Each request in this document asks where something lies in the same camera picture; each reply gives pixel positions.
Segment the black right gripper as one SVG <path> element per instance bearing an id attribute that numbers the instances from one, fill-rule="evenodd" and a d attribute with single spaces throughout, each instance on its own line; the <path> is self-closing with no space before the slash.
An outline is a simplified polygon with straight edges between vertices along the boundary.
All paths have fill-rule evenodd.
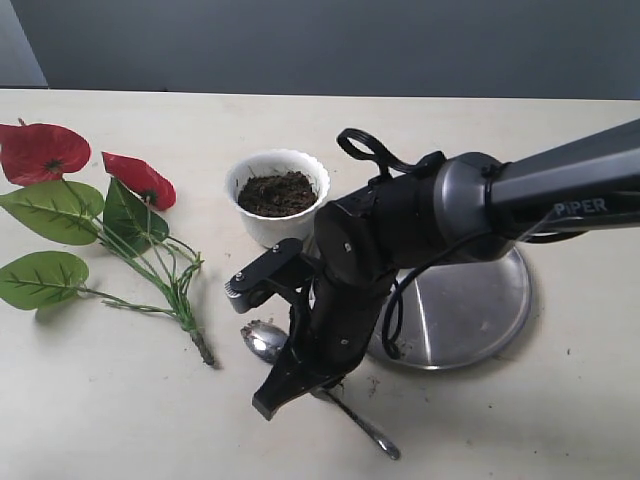
<path id="1" fill-rule="evenodd" d="M 296 326 L 291 347 L 256 353 L 271 366 L 252 398 L 265 420 L 314 388 L 342 386 L 364 358 L 392 285 L 392 272 L 365 287 L 341 282 L 328 271 L 314 280 L 314 303 Z"/>

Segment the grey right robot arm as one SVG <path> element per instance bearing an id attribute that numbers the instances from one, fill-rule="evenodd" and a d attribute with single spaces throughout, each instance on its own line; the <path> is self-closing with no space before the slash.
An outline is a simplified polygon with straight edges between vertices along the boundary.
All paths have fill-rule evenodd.
<path id="1" fill-rule="evenodd" d="M 516 162 L 435 152 L 409 165 L 363 131 L 345 129 L 337 141 L 379 173 L 316 213 L 317 256 L 286 238 L 258 260 L 264 295 L 290 304 L 288 340 L 252 399 L 265 418 L 353 371 L 375 328 L 386 354 L 399 357 L 401 270 L 416 277 L 497 259 L 517 241 L 639 223 L 637 121 Z"/>

